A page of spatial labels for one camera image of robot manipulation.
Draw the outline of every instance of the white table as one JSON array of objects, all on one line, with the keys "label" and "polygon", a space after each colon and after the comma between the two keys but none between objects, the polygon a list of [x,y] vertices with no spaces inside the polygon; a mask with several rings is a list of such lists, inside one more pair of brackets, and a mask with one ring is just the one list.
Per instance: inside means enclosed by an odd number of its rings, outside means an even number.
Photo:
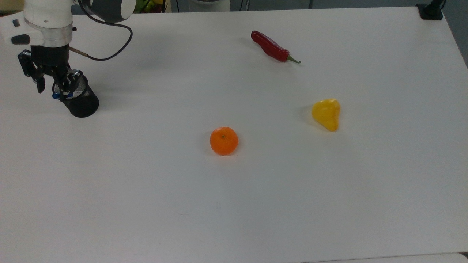
[{"label": "white table", "polygon": [[[291,263],[468,250],[468,71],[415,7],[133,15],[70,55],[78,119],[0,44],[0,261]],[[105,57],[124,29],[75,17]],[[258,30],[302,64],[280,63]],[[337,132],[310,116],[335,97]],[[232,156],[210,132],[230,126]]]}]

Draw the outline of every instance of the floor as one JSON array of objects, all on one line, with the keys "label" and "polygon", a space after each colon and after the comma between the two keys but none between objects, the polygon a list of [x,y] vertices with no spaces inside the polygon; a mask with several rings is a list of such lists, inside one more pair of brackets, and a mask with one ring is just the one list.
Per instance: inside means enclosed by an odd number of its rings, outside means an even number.
[{"label": "floor", "polygon": [[[190,0],[177,0],[180,12],[189,12]],[[231,0],[231,11],[239,11],[243,1],[243,10],[247,0]],[[312,0],[312,9],[321,8],[359,8],[359,7],[413,7],[418,3],[430,3],[430,0]],[[287,10],[309,8],[310,0],[250,0],[250,11]],[[171,0],[173,12],[177,12],[176,0]],[[458,44],[461,55],[468,67],[468,0],[447,0],[444,15]]]}]

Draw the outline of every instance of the orange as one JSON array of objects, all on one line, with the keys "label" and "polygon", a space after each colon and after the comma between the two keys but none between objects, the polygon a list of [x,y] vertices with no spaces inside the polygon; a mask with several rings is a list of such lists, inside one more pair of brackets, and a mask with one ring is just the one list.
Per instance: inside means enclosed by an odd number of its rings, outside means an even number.
[{"label": "orange", "polygon": [[211,149],[219,155],[231,154],[238,144],[239,138],[237,138],[237,134],[229,127],[220,127],[211,133]]}]

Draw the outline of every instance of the yellow pepper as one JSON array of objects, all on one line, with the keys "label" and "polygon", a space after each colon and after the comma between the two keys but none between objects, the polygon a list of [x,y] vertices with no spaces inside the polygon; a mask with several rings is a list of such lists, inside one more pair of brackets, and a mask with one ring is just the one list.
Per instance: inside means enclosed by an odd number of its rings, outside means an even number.
[{"label": "yellow pepper", "polygon": [[340,103],[336,99],[319,101],[312,107],[312,117],[327,130],[338,130],[338,117],[340,115]]}]

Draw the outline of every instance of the green stem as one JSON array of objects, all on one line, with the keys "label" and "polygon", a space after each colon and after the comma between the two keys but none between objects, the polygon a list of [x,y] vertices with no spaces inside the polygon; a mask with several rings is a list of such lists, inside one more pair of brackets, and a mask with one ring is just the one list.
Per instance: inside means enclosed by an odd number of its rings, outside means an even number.
[{"label": "green stem", "polygon": [[300,64],[300,61],[297,61],[297,60],[293,59],[293,58],[292,58],[291,56],[289,56],[289,55],[288,55],[287,60],[290,60],[290,61],[292,61],[292,62],[294,62],[294,63]]}]

